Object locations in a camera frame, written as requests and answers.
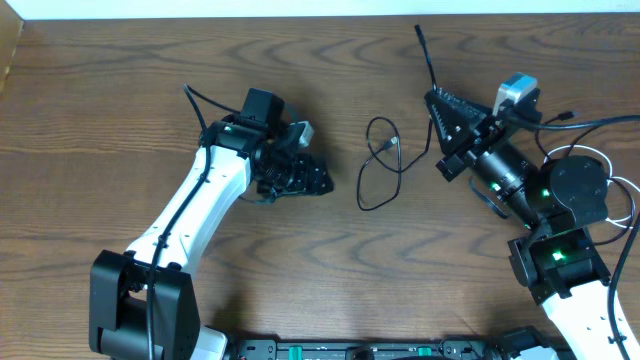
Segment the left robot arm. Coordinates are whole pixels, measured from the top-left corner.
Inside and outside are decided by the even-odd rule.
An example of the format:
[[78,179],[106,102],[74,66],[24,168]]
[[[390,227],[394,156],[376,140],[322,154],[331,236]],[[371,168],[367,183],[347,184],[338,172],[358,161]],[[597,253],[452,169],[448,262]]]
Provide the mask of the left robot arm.
[[193,278],[216,229],[250,186],[259,203],[321,196],[334,184],[307,152],[310,122],[285,122],[285,102],[252,88],[241,109],[201,126],[194,162],[152,225],[90,271],[90,349],[111,359],[225,359],[228,337],[202,324]]

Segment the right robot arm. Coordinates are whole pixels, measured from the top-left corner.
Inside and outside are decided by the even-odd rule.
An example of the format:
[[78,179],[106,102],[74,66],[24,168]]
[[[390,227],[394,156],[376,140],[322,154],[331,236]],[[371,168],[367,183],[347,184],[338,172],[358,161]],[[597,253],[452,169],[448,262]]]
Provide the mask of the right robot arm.
[[490,109],[428,91],[444,154],[437,167],[447,180],[470,169],[523,222],[528,235],[508,243],[512,269],[576,358],[636,359],[639,343],[617,294],[620,273],[607,269],[588,230],[608,216],[602,163],[572,155],[535,166],[510,141],[518,129],[540,125],[539,93],[518,91]]

